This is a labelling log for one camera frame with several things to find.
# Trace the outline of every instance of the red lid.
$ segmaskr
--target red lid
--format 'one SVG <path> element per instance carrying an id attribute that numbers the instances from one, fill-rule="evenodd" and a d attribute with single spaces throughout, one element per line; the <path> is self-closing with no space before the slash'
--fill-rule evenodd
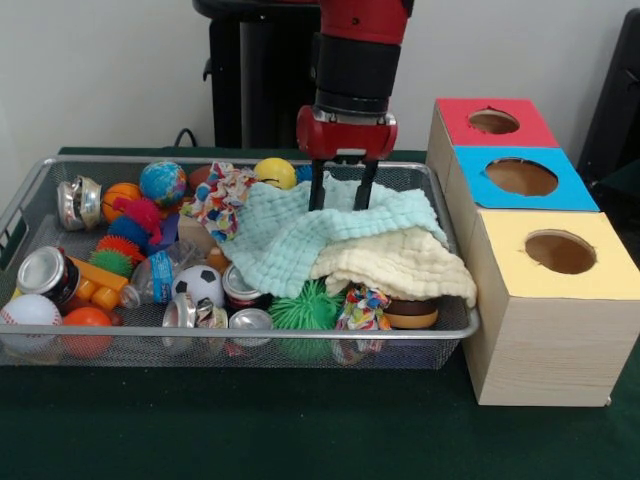
<path id="1" fill-rule="evenodd" d="M 531 100 L 440 98 L 436 103 L 454 146 L 558 147 Z"/>

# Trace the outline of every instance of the wire mesh basket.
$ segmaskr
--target wire mesh basket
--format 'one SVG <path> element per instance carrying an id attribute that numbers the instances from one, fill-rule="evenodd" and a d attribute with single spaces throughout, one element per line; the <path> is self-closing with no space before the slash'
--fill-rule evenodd
<path id="1" fill-rule="evenodd" d="M 142 169 L 156 160 L 58 156 L 34 167 L 0 217 L 1 304 L 13 295 L 18 268 L 29 253 L 53 245 L 63 247 L 68 255 L 86 259 L 105 235 L 105 228 L 92 232 L 67 232 L 62 228 L 56 206 L 60 182 L 83 175 L 103 189 L 119 182 L 137 183 Z M 216 160 L 243 166 L 258 161 Z M 191 173 L 212 159 L 179 162 Z M 362 167 L 332 165 L 329 171 L 339 180 L 358 180 Z M 376 181 L 397 191 L 422 189 L 455 253 L 455 238 L 439 184 L 425 165 L 381 163 Z M 475 309 L 467 309 L 462 299 L 453 297 L 440 300 L 440 315 L 433 328 L 415 331 L 167 329 L 162 328 L 164 308 L 118 307 L 117 312 L 125 321 L 123 327 L 0 325 L 4 344 L 0 365 L 439 369 L 460 340 L 471 336 L 480 322 Z M 174 341 L 167 342 L 168 337 Z M 363 342 L 375 348 L 363 351 Z M 176 343 L 182 347 L 179 351 L 167 348 Z M 75 346 L 74 356 L 69 355 L 70 344 Z"/>

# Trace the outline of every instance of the round hole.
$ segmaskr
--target round hole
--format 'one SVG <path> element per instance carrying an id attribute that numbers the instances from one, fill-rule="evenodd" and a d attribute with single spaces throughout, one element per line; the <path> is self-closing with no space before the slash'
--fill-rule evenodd
<path id="1" fill-rule="evenodd" d="M 551 170 L 522 158 L 501 158 L 485 171 L 505 192 L 525 197 L 544 197 L 558 188 L 558 177 Z"/>
<path id="2" fill-rule="evenodd" d="M 596 252 L 580 237 L 562 230 L 531 234 L 525 244 L 527 254 L 549 270 L 577 275 L 596 263 Z"/>
<path id="3" fill-rule="evenodd" d="M 473 128 L 493 135 L 513 133 L 520 128 L 520 122 L 514 117 L 493 108 L 477 111 L 469 117 L 469 121 Z"/>

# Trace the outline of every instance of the red robot arm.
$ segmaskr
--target red robot arm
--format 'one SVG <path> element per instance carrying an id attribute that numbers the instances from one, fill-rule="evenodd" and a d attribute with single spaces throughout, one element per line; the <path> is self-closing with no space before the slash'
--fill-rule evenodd
<path id="1" fill-rule="evenodd" d="M 322 209 L 323 163 L 365 163 L 355 210 L 368 208 L 378 161 L 395 144 L 388 113 L 400 48 L 413 0 L 320 0 L 322 29 L 316 102 L 298 114 L 300 150 L 313 162 L 309 209 Z"/>

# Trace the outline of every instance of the soccer ball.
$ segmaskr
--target soccer ball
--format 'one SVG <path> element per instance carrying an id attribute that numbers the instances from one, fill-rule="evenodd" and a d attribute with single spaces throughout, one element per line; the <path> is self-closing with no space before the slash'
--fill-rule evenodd
<path id="1" fill-rule="evenodd" d="M 216 307 L 224 307 L 222 278 L 217 270 L 206 265 L 196 265 L 181 272 L 173 281 L 171 293 L 188 293 L 197 305 L 208 298 Z"/>

